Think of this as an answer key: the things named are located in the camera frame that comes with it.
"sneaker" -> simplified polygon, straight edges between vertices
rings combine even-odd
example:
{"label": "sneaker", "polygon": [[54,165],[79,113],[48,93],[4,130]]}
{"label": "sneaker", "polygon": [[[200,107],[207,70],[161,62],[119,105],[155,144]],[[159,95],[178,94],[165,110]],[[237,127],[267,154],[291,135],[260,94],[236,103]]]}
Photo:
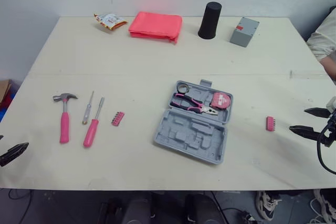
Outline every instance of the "sneaker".
{"label": "sneaker", "polygon": [[256,196],[256,208],[258,213],[265,220],[273,220],[274,209],[280,201],[281,199],[271,197],[266,191],[258,191]]}
{"label": "sneaker", "polygon": [[327,224],[335,224],[336,223],[336,209],[334,198],[329,193],[332,189],[315,189],[314,195],[317,201],[321,205],[321,214]]}

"pink screwdriver handle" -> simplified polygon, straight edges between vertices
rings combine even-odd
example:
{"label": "pink screwdriver handle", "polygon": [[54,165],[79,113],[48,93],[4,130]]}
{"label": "pink screwdriver handle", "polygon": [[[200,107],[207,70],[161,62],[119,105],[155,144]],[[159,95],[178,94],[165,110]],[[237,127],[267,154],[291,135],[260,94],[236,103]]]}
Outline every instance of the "pink screwdriver handle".
{"label": "pink screwdriver handle", "polygon": [[83,145],[85,147],[90,147],[93,143],[93,139],[95,138],[97,126],[99,121],[97,119],[92,119],[88,132],[86,133],[85,140]]}
{"label": "pink screwdriver handle", "polygon": [[61,137],[59,139],[61,144],[69,142],[69,114],[68,112],[63,112],[61,117]]}

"folded pink towel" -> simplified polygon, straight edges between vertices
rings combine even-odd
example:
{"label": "folded pink towel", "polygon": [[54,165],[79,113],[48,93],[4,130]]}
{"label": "folded pink towel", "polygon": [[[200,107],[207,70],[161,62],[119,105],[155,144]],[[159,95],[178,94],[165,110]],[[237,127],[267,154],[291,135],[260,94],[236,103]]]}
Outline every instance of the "folded pink towel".
{"label": "folded pink towel", "polygon": [[132,37],[169,39],[177,43],[181,26],[181,16],[139,12],[128,31]]}

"black cup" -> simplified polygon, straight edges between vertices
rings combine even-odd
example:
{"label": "black cup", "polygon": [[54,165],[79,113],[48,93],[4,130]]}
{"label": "black cup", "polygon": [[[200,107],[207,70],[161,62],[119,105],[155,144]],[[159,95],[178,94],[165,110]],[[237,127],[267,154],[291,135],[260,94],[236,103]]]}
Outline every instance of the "black cup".
{"label": "black cup", "polygon": [[212,39],[216,36],[216,28],[222,5],[217,2],[209,2],[205,7],[205,12],[198,35],[202,39]]}

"tool case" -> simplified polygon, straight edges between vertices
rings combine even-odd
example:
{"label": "tool case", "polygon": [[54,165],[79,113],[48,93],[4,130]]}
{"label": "tool case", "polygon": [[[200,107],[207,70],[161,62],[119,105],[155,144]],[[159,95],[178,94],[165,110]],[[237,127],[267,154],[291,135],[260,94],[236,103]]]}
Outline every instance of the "tool case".
{"label": "tool case", "polygon": [[231,99],[230,106],[224,110],[217,110],[218,115],[211,115],[198,114],[170,105],[170,109],[163,114],[154,141],[212,164],[222,163],[227,136],[225,124],[230,119],[233,95],[212,89],[210,81],[201,80],[199,85],[178,81],[169,104],[175,102],[182,106],[189,105],[188,102],[174,96],[180,84],[187,84],[189,91],[186,95],[201,101],[205,106],[210,105],[215,92],[227,94]]}

